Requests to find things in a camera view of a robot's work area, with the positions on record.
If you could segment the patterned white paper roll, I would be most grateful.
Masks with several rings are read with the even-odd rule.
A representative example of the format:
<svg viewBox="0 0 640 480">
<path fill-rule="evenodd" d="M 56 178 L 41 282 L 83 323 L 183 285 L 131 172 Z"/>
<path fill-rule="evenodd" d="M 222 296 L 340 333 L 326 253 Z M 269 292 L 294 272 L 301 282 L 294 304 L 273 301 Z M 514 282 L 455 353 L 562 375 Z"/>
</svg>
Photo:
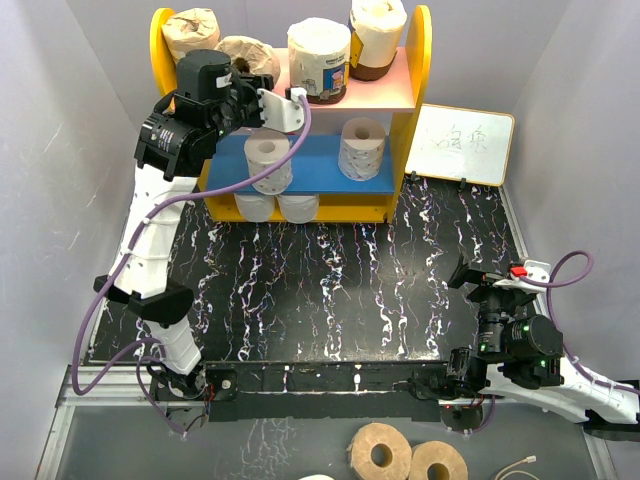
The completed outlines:
<svg viewBox="0 0 640 480">
<path fill-rule="evenodd" d="M 367 181 L 378 175 L 384 156 L 386 132 L 378 121 L 359 117 L 341 132 L 338 167 L 349 179 Z"/>
</svg>

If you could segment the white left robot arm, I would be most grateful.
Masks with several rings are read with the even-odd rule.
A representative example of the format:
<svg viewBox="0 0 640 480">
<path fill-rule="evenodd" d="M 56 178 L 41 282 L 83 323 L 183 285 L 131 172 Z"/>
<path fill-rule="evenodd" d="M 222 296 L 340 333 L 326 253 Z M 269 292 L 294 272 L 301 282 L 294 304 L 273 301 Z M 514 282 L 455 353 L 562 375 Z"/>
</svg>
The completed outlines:
<svg viewBox="0 0 640 480">
<path fill-rule="evenodd" d="M 194 399 L 204 392 L 207 376 L 196 368 L 201 353 L 187 318 L 194 294 L 168 277 L 171 248 L 205 161 L 231 133 L 261 126 L 259 92 L 272 90 L 275 81 L 271 74 L 237 69 L 217 50 L 187 53 L 177 63 L 176 78 L 176 89 L 142 123 L 118 261 L 94 285 L 146 322 L 163 348 L 172 387 Z"/>
</svg>

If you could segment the brown roll front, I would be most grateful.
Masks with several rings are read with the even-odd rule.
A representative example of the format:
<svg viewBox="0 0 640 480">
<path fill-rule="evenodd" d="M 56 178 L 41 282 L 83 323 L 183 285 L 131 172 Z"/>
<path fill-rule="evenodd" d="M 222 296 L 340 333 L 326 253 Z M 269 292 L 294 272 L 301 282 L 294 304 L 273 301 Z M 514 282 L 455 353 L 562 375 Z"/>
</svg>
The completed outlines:
<svg viewBox="0 0 640 480">
<path fill-rule="evenodd" d="M 208 8 L 193 8 L 171 15 L 162 32 L 174 63 L 193 50 L 212 50 L 220 40 L 215 13 Z"/>
</svg>

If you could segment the beige roll back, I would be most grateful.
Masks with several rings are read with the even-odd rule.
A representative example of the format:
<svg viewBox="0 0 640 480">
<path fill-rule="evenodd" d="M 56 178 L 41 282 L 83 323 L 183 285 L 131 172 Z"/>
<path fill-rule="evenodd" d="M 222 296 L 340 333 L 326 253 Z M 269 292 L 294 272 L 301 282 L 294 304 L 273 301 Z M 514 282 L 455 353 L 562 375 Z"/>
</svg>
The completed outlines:
<svg viewBox="0 0 640 480">
<path fill-rule="evenodd" d="M 406 21 L 401 1 L 352 1 L 348 23 L 352 78 L 375 81 L 388 73 Z"/>
</svg>

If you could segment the beige roll front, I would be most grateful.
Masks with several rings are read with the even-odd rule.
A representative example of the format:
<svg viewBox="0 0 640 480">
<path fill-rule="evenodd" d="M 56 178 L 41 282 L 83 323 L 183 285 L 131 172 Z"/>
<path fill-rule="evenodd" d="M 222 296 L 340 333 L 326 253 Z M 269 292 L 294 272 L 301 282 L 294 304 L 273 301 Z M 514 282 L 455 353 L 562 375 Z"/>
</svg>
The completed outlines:
<svg viewBox="0 0 640 480">
<path fill-rule="evenodd" d="M 310 103 L 335 104 L 346 95 L 351 31 L 333 20 L 311 17 L 287 31 L 289 83 Z"/>
</svg>

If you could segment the brown roll back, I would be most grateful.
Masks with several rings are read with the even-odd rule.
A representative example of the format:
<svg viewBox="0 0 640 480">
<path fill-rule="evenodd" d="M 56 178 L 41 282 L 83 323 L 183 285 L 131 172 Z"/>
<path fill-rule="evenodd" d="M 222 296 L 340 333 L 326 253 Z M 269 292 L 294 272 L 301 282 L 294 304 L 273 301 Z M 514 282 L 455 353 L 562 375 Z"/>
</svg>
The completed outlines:
<svg viewBox="0 0 640 480">
<path fill-rule="evenodd" d="M 211 40 L 208 47 L 230 57 L 231 67 L 238 75 L 270 75 L 273 90 L 281 74 L 281 65 L 275 49 L 256 38 L 229 35 L 221 40 Z"/>
</svg>

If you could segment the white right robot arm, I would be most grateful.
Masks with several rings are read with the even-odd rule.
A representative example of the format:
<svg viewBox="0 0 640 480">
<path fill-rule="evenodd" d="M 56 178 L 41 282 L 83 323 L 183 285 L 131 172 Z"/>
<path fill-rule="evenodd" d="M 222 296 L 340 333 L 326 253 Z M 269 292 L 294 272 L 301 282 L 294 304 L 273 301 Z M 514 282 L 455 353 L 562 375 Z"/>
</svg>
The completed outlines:
<svg viewBox="0 0 640 480">
<path fill-rule="evenodd" d="M 570 354 L 552 312 L 519 318 L 519 308 L 539 295 L 577 283 L 594 264 L 583 252 L 584 269 L 569 280 L 560 268 L 526 259 L 504 274 L 477 269 L 460 258 L 447 285 L 474 285 L 467 299 L 478 307 L 477 345 L 452 350 L 444 390 L 457 398 L 474 394 L 516 400 L 579 424 L 591 436 L 610 441 L 639 439 L 639 387 L 611 380 Z"/>
</svg>

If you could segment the beige roll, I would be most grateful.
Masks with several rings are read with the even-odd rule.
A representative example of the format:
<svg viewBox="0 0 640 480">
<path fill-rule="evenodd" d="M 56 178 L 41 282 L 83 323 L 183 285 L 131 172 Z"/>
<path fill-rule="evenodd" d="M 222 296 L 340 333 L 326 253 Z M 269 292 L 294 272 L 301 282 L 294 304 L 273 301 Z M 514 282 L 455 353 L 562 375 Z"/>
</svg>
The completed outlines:
<svg viewBox="0 0 640 480">
<path fill-rule="evenodd" d="M 352 78 L 375 81 L 388 73 L 406 21 L 401 1 L 352 1 L 348 23 Z"/>
<path fill-rule="evenodd" d="M 311 17 L 287 31 L 289 83 L 310 103 L 335 104 L 346 95 L 351 31 L 333 20 Z"/>
</svg>

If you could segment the brown roll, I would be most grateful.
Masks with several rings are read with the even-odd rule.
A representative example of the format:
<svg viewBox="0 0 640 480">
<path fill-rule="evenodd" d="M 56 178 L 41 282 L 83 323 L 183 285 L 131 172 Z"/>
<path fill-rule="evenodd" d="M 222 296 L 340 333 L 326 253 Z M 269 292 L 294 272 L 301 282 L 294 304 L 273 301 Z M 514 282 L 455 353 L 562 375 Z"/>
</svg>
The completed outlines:
<svg viewBox="0 0 640 480">
<path fill-rule="evenodd" d="M 231 67 L 238 75 L 270 75 L 273 90 L 281 74 L 281 65 L 275 49 L 256 38 L 229 35 L 221 40 L 211 40 L 208 47 L 230 57 Z"/>
<path fill-rule="evenodd" d="M 208 8 L 193 8 L 171 15 L 162 32 L 174 63 L 193 50 L 212 50 L 220 40 L 215 13 Z"/>
</svg>

